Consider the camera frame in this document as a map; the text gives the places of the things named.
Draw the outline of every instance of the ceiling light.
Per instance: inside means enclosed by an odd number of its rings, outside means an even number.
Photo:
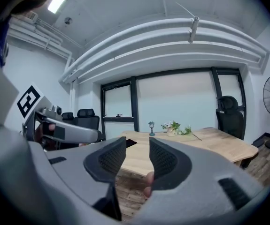
[[[64,1],[65,0],[52,0],[48,6],[48,10],[55,14]]]

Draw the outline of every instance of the floor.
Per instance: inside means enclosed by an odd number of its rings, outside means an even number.
[[[264,186],[270,185],[270,149],[262,145],[258,156],[251,161],[245,171]],[[116,177],[116,193],[124,222],[129,221],[145,203],[146,198],[143,195],[145,187],[143,176],[119,171]]]

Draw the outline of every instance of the hand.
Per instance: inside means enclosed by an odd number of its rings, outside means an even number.
[[[49,129],[49,131],[54,131],[55,124],[49,124],[48,129]],[[42,137],[43,137],[43,124],[41,123],[35,131],[35,142],[42,144]],[[49,140],[49,139],[46,141],[47,141],[48,146],[44,147],[44,149],[54,150],[55,149],[55,141]]]
[[[145,177],[145,180],[148,184],[148,187],[146,187],[144,190],[143,190],[143,194],[145,195],[145,197],[150,197],[150,195],[152,194],[152,188],[151,188],[151,185],[154,181],[154,172],[149,172],[146,177]]]

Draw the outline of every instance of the table lamp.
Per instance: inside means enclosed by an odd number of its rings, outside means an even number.
[[[154,136],[154,132],[153,132],[153,128],[154,128],[154,122],[150,121],[149,123],[149,127],[152,129],[151,133],[149,134],[150,136]]]

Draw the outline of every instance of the green leaves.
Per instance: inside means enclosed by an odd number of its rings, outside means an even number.
[[[180,135],[188,135],[190,134],[192,131],[191,131],[191,126],[188,125],[187,127],[185,127],[185,130],[184,131],[179,131],[179,134]]]
[[[178,128],[180,126],[181,126],[181,124],[179,124],[178,122],[173,121],[173,123],[172,123],[173,130],[178,130]]]

